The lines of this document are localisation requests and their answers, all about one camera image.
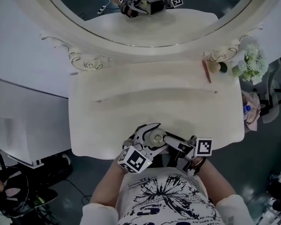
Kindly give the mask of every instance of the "white wall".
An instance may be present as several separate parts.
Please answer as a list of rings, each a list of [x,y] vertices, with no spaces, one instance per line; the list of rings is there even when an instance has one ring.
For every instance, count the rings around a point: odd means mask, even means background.
[[[41,33],[13,0],[0,0],[0,79],[68,97],[75,69],[67,53],[41,40]]]
[[[30,163],[71,148],[68,99],[0,81],[0,149]]]
[[[281,57],[281,0],[262,24],[263,30],[256,37],[271,63]]]

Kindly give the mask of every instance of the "white flowers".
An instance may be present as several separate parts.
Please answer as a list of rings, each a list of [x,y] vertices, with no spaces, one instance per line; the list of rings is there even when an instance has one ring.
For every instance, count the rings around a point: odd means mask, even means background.
[[[239,76],[244,81],[252,81],[253,85],[262,81],[268,70],[268,63],[258,44],[248,44],[244,52],[244,60],[232,68],[233,76]]]

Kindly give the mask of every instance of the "wrist strap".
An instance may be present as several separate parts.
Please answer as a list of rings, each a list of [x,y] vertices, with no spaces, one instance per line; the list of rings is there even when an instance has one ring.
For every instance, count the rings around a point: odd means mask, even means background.
[[[205,163],[207,157],[203,157],[201,159],[201,161],[199,161],[193,168],[195,170],[194,174],[193,175],[197,175],[198,172],[200,171],[200,168],[202,167],[202,165]]]

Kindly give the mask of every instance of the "white t-shirt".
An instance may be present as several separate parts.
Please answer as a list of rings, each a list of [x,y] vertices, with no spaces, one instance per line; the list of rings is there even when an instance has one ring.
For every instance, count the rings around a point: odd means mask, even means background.
[[[176,168],[149,168],[125,175],[116,209],[91,203],[80,225],[253,225],[238,195],[218,202],[204,195],[198,176]]]

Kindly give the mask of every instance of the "table surface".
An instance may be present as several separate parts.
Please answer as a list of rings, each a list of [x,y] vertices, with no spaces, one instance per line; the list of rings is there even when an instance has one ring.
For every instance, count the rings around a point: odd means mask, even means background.
[[[71,77],[69,119],[74,154],[114,159],[142,124],[184,139],[211,137],[213,149],[241,141],[244,121],[239,80],[210,74],[201,61],[130,64]]]
[[[128,18],[121,13],[105,14],[85,21],[83,26],[103,38],[135,46],[166,46],[198,32],[218,20],[213,13],[176,8],[153,16]]]

